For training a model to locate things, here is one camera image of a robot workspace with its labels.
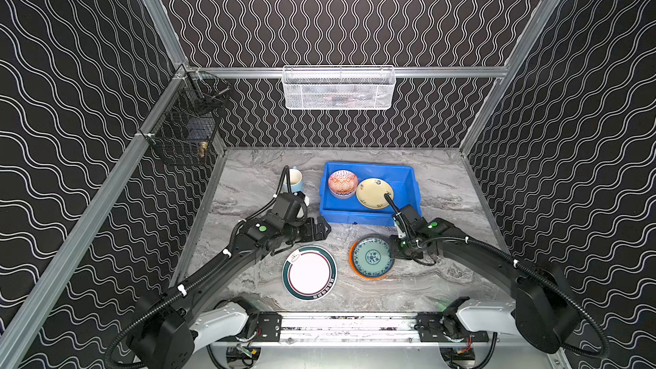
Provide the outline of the blue plastic bin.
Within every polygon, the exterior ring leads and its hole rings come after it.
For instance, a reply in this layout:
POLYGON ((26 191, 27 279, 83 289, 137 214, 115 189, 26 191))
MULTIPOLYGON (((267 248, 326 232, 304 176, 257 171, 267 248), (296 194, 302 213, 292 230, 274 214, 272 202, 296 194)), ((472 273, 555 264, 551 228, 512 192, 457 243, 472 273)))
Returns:
POLYGON ((319 189, 320 214, 331 224, 392 227, 392 215, 420 208, 420 186, 412 167, 328 162, 319 189))

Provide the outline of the blue floral green plate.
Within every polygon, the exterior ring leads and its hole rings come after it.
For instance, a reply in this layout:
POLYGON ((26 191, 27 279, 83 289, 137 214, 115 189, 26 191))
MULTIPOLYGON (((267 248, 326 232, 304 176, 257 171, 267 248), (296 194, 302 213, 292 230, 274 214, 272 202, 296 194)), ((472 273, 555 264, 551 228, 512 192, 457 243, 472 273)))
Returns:
POLYGON ((395 263, 389 242, 387 237, 379 234, 366 235, 354 242, 348 254, 354 272, 365 280, 384 278, 395 263))

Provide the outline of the white plate green red rim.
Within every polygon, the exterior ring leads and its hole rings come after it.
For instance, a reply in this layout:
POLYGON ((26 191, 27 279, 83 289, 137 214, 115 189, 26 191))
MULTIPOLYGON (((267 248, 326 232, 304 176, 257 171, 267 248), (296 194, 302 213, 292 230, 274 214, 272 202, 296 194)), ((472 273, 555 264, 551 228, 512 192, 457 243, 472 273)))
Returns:
POLYGON ((293 251, 282 269, 285 290, 304 302, 327 296, 337 279, 338 266, 334 257, 317 245, 306 245, 293 251))

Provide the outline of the lavender ceramic bowl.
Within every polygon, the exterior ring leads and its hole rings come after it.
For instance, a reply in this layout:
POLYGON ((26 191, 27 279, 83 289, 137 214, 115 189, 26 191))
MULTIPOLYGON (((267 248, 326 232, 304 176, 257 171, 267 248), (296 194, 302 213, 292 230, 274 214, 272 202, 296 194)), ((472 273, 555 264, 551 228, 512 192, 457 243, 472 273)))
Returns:
POLYGON ((351 198, 352 196, 355 196, 355 193, 356 193, 356 191, 346 191, 346 192, 342 192, 342 191, 331 191, 331 194, 332 194, 335 198, 337 198, 337 199, 343 199, 343 200, 345 200, 345 199, 349 199, 349 198, 351 198))

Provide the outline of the cream yellow patterned plate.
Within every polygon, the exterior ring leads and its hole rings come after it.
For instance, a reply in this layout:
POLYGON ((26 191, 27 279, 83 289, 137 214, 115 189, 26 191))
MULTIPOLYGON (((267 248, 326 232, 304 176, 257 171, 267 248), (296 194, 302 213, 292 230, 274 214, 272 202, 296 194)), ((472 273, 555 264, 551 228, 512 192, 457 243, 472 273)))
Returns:
POLYGON ((362 180, 356 190, 359 203, 372 210, 387 208, 389 203, 386 197, 394 199, 394 195, 394 190, 388 182, 376 178, 362 180))

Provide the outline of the orange patterned ceramic bowl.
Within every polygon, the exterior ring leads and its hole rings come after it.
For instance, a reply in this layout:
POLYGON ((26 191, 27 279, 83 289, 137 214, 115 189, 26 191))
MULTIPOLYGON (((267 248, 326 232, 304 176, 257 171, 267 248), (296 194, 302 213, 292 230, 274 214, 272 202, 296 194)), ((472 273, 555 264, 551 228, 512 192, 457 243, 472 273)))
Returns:
POLYGON ((356 174, 349 170, 338 170, 328 178, 328 186, 331 191, 356 191, 360 181, 356 174))

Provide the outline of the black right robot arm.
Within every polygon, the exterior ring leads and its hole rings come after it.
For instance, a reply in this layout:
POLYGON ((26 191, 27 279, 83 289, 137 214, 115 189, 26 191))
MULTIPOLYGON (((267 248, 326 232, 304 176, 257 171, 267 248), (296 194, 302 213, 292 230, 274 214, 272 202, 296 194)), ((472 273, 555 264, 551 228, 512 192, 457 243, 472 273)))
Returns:
POLYGON ((575 299, 560 268, 521 261, 471 237, 447 220, 427 221, 411 205, 396 206, 390 194, 384 194, 384 200, 393 209, 392 218, 398 230, 389 239, 393 258, 420 264, 433 256, 451 259, 512 298, 514 305, 502 317, 494 319, 491 331, 499 332, 502 326, 508 326, 531 346, 548 354, 568 350, 593 359, 608 357, 610 343, 606 333, 575 299), (599 348, 584 350, 567 343, 567 338, 583 322, 588 323, 599 338, 599 348))

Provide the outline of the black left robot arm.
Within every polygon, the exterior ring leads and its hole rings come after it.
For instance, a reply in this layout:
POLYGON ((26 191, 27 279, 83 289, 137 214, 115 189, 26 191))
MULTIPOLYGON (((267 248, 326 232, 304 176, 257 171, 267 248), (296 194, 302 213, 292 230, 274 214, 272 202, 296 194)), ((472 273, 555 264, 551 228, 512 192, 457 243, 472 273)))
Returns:
POLYGON ((204 309, 242 272, 295 244, 327 238, 330 225, 312 218, 305 196, 291 189, 291 170, 284 167, 272 199, 232 229, 225 249, 196 273, 161 295, 139 299, 135 316, 104 353, 107 368, 125 368, 114 357, 124 343, 137 358, 133 368, 182 368, 195 352, 201 331, 194 323, 204 309))

